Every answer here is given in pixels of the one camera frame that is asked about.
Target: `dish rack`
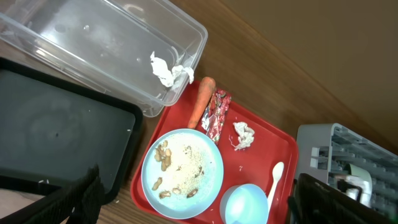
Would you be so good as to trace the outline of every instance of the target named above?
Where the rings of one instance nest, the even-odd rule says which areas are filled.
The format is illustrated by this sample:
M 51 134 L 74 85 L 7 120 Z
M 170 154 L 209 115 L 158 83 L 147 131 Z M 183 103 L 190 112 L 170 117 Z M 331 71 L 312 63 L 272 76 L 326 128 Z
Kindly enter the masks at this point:
M 301 125 L 297 133 L 300 158 L 295 178 L 307 173 L 335 186 L 335 174 L 348 174 L 347 164 L 368 171 L 372 178 L 371 208 L 396 217 L 398 156 L 340 124 Z

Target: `black tray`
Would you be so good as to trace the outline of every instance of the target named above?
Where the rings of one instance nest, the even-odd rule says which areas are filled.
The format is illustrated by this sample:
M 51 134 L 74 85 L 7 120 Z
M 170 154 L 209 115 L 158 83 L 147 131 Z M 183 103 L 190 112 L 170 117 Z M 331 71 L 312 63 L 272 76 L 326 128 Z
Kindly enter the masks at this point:
M 109 203 L 142 120 L 134 104 L 0 58 L 0 189 L 48 195 L 98 164 Z

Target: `white spoon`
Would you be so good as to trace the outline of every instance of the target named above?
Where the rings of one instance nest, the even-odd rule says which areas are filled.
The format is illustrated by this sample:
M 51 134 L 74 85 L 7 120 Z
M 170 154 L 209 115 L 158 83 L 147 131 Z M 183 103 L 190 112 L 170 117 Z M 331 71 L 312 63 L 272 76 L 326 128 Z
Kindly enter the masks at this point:
M 268 195 L 268 214 L 271 210 L 272 200 L 274 199 L 276 185 L 278 184 L 280 178 L 282 177 L 282 173 L 284 172 L 285 164 L 283 162 L 278 162 L 274 169 L 272 170 L 272 177 L 274 178 L 274 183 L 272 184 L 271 191 Z

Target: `crumpled white tissue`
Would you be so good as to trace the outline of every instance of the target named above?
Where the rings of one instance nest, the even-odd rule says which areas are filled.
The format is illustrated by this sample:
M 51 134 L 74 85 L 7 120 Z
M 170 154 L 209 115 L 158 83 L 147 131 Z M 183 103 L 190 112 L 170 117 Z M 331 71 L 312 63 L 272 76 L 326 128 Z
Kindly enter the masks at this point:
M 251 143 L 254 141 L 254 130 L 248 127 L 245 122 L 234 123 L 234 128 L 239 135 L 239 144 L 235 147 L 235 151 L 250 147 Z
M 152 52 L 150 55 L 150 64 L 152 65 L 154 75 L 159 77 L 160 82 L 166 87 L 173 86 L 174 80 L 183 73 L 189 76 L 190 84 L 193 82 L 193 69 L 191 67 L 177 65 L 170 71 L 167 68 L 167 62 L 161 58 L 155 57 L 155 52 Z

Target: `shiny foil wrapper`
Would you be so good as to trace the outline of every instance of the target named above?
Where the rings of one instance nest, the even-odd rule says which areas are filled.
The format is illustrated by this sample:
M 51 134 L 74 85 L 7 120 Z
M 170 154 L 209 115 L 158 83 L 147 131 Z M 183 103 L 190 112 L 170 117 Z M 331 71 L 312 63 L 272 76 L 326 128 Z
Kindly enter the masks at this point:
M 201 125 L 207 136 L 218 144 L 223 130 L 225 117 L 231 103 L 231 95 L 225 90 L 216 90 L 201 119 Z

